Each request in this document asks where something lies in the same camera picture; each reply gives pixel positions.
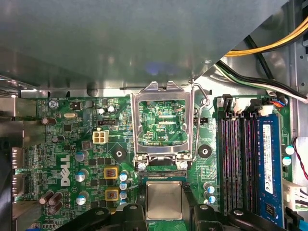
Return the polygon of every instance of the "black wire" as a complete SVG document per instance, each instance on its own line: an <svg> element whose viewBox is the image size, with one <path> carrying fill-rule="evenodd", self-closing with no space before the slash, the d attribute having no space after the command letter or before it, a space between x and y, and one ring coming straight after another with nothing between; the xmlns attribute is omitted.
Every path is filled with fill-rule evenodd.
<svg viewBox="0 0 308 231"><path fill-rule="evenodd" d="M302 189L300 189L299 191L300 191L302 194L304 194L304 195L308 196L308 194L307 194L307 193L305 193Z"/></svg>
<svg viewBox="0 0 308 231"><path fill-rule="evenodd" d="M308 205L308 202L300 201L300 200L295 200L295 203L298 203L298 204L301 204L301 205Z"/></svg>
<svg viewBox="0 0 308 231"><path fill-rule="evenodd" d="M246 43L246 45L248 46L249 49L255 49L258 48L258 46L256 45L255 41L252 39L252 37L250 35L248 35L245 39L244 42ZM255 54L256 58L259 60L266 76L268 79L275 79L273 73L270 71L270 67L268 65L268 63L266 62L265 58L263 57L263 55L261 53L256 53Z"/></svg>
<svg viewBox="0 0 308 231"><path fill-rule="evenodd" d="M235 78L242 80L244 82L249 82L249 83L260 83L260 84L268 84L268 85L272 85L278 88L281 88L283 90L286 90L287 92L292 93L293 95L296 95L298 97L307 99L307 97L301 93L299 93L298 91L292 89L291 87L277 82L275 80L271 80L271 79L263 79L263 78L252 78L252 77L247 77L247 76L242 76L239 73L237 73L236 71L234 71L232 68L230 68L228 65L226 65L223 61L219 60L216 65L218 65L220 68L222 68L224 71L226 71L227 73L232 74Z"/></svg>
<svg viewBox="0 0 308 231"><path fill-rule="evenodd" d="M274 48L270 48L270 49L267 49L265 51L259 51L257 53L254 53L254 54L260 54L260 53L266 53L266 52L270 52L270 51L275 51L277 49L280 49L282 47L286 47L286 46L289 46L293 43L295 43L296 41L298 41L300 38L302 38L306 33L308 32L308 28L306 30L304 30L302 33L300 33L298 36L294 37L293 39L291 39L290 41L282 44L282 45L279 45L277 47L274 47Z"/></svg>

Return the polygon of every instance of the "capacitor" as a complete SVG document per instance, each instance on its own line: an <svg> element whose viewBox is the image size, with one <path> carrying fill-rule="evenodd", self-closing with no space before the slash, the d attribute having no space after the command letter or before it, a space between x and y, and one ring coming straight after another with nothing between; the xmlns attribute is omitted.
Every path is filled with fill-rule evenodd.
<svg viewBox="0 0 308 231"><path fill-rule="evenodd" d="M50 206L55 206L63 197L62 192L56 192L48 201Z"/></svg>
<svg viewBox="0 0 308 231"><path fill-rule="evenodd" d="M42 197L39 199L39 203L44 205L48 202L48 200L54 195L53 191L47 191Z"/></svg>
<svg viewBox="0 0 308 231"><path fill-rule="evenodd" d="M42 124L43 125L55 125L57 123L57 120L55 118L47 118L47 117L44 117L42 118Z"/></svg>
<svg viewBox="0 0 308 231"><path fill-rule="evenodd" d="M293 146L287 146L287 147L285 148L284 151L285 151L285 153L287 153L288 155L292 155L292 154L295 152Z"/></svg>
<svg viewBox="0 0 308 231"><path fill-rule="evenodd" d="M128 178L128 172L125 170L120 172L119 178L120 178L120 181L126 181Z"/></svg>
<svg viewBox="0 0 308 231"><path fill-rule="evenodd" d="M127 183L125 181L120 183L120 190L126 190L127 189Z"/></svg>
<svg viewBox="0 0 308 231"><path fill-rule="evenodd" d="M58 203L55 206L50 206L48 208L48 213L55 214L56 212L60 210L60 208L62 208L62 206L63 206L63 203L61 201L58 201Z"/></svg>
<svg viewBox="0 0 308 231"><path fill-rule="evenodd" d="M75 154L75 160L78 162L82 162L87 159L89 156L89 152L87 150L81 150Z"/></svg>
<svg viewBox="0 0 308 231"><path fill-rule="evenodd" d="M65 140L65 137L64 137L63 135L60 135L60 136L53 136L53 137L51 138L51 141L52 141L53 143L62 143L62 142L64 142L64 140Z"/></svg>
<svg viewBox="0 0 308 231"><path fill-rule="evenodd" d="M76 198L77 205L84 205L89 198L89 194L86 191L82 191Z"/></svg>
<svg viewBox="0 0 308 231"><path fill-rule="evenodd" d="M89 175L89 172L85 169L80 170L78 173L75 175L75 180L77 182L83 182Z"/></svg>
<svg viewBox="0 0 308 231"><path fill-rule="evenodd" d="M292 160L290 157L288 156L285 156L283 159L282 159L282 164L285 165L285 166L289 166L291 164Z"/></svg>
<svg viewBox="0 0 308 231"><path fill-rule="evenodd" d="M216 201L216 197L209 193L208 191L205 191L203 194L204 198L208 200L209 203L214 203Z"/></svg>
<svg viewBox="0 0 308 231"><path fill-rule="evenodd" d="M125 200L127 198L127 192L126 191L121 191L119 196L120 196L121 200Z"/></svg>
<svg viewBox="0 0 308 231"><path fill-rule="evenodd" d="M107 108L107 111L110 114L114 114L114 113L116 113L116 108L113 105L109 105L108 108Z"/></svg>
<svg viewBox="0 0 308 231"><path fill-rule="evenodd" d="M127 201L126 200L121 200L120 201L120 205L122 205L122 204L126 204L127 203Z"/></svg>
<svg viewBox="0 0 308 231"><path fill-rule="evenodd" d="M104 115L104 114L106 113L106 109L100 107L100 108L97 110L97 113L98 113L99 115Z"/></svg>
<svg viewBox="0 0 308 231"><path fill-rule="evenodd" d="M204 183L203 188L204 188L204 190L207 191L208 193L214 193L214 192L215 192L215 188L214 188L214 187L212 186L212 184L209 183L209 182Z"/></svg>

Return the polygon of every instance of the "yellow wire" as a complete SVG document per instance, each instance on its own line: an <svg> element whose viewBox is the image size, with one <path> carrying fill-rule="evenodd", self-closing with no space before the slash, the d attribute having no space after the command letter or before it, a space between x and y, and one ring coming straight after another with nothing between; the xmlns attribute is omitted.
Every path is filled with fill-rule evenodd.
<svg viewBox="0 0 308 231"><path fill-rule="evenodd" d="M289 42L290 40L292 40L293 38L297 37L298 35L300 35L301 33L303 33L306 29L308 28L308 17L289 35L287 35L286 37L284 37L283 39L264 46L264 47L259 47L259 48L255 48L255 49L249 49L249 50L242 50L242 51L230 51L226 54L226 56L228 57L234 57L234 56L243 56L243 55L249 55L249 54L254 54L254 53L258 53L258 52L263 52L269 49L274 49L280 45L283 45L287 42Z"/></svg>

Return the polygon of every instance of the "metal bracket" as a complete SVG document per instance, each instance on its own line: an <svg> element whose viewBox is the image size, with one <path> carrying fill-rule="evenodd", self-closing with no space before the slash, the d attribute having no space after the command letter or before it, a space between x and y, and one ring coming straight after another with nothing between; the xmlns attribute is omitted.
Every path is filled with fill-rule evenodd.
<svg viewBox="0 0 308 231"><path fill-rule="evenodd" d="M143 161L151 161L153 158L164 159L165 157L175 159L183 156L185 159L192 159L193 148L193 105L194 105L194 90L193 85L190 92L184 91L177 86L174 82L167 83L166 90L160 90L157 82L150 83L144 90L130 95L131 99L131 112L133 124L133 138L134 138L134 151L135 158L134 164L141 161L140 154L147 157ZM187 142L181 145L174 146L143 146L138 143L138 138L142 133L142 124L139 116L139 103L144 101L171 101L171 100L184 100L185 101L185 121L182 125L182 130L187 134ZM187 155L177 155L178 153L188 152Z"/></svg>

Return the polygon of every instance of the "screw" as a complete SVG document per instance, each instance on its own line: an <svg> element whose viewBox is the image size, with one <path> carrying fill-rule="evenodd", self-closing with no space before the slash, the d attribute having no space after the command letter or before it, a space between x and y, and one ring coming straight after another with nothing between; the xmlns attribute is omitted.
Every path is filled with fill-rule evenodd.
<svg viewBox="0 0 308 231"><path fill-rule="evenodd" d="M144 171L146 169L146 164L144 162L138 163L138 170Z"/></svg>
<svg viewBox="0 0 308 231"><path fill-rule="evenodd" d="M244 215L244 213L242 211L240 211L240 210L234 210L234 214L238 215L238 216Z"/></svg>
<svg viewBox="0 0 308 231"><path fill-rule="evenodd" d="M49 103L48 103L48 106L51 109L56 109L59 106L59 103L55 100L50 100Z"/></svg>
<svg viewBox="0 0 308 231"><path fill-rule="evenodd" d="M207 210L207 209L208 209L207 205L200 205L200 208L201 208L202 210Z"/></svg>
<svg viewBox="0 0 308 231"><path fill-rule="evenodd" d="M186 170L187 167L188 167L188 164L187 164L186 161L181 161L181 162L179 163L179 168L180 168L180 169Z"/></svg>
<svg viewBox="0 0 308 231"><path fill-rule="evenodd" d="M206 154L208 153L208 150L207 150L206 148L204 148L204 149L202 150L202 153L203 153L204 155L206 155Z"/></svg>

